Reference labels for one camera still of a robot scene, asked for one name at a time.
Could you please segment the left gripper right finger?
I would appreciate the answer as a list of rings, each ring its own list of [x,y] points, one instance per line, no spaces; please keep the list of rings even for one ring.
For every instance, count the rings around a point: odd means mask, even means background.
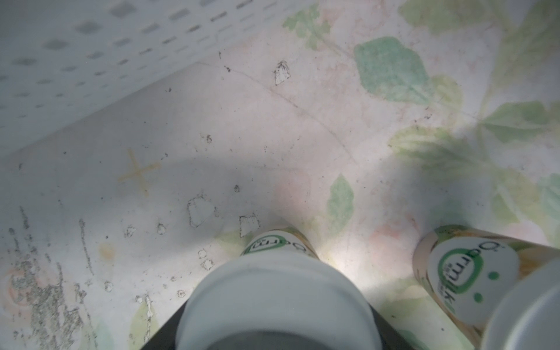
[[[413,350],[414,348],[380,315],[373,306],[370,306],[373,318],[375,319],[379,335],[382,340],[383,350]]]

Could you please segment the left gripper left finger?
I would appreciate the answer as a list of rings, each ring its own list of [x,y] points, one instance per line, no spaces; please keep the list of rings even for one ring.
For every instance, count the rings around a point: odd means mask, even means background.
[[[141,350],[176,350],[176,334],[185,311],[186,301],[172,317],[147,341]]]

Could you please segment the yogurt cup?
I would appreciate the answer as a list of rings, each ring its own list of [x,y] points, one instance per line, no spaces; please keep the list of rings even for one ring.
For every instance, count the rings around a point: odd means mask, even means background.
[[[179,321],[178,349],[380,349],[371,307],[294,228],[265,231],[205,277]]]
[[[417,281],[476,349],[559,348],[559,250],[463,225],[429,232]]]

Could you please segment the white plastic basket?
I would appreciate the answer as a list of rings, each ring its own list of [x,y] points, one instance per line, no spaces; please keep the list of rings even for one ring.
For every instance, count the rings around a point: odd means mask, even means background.
[[[285,20],[306,1],[3,1],[1,154]]]

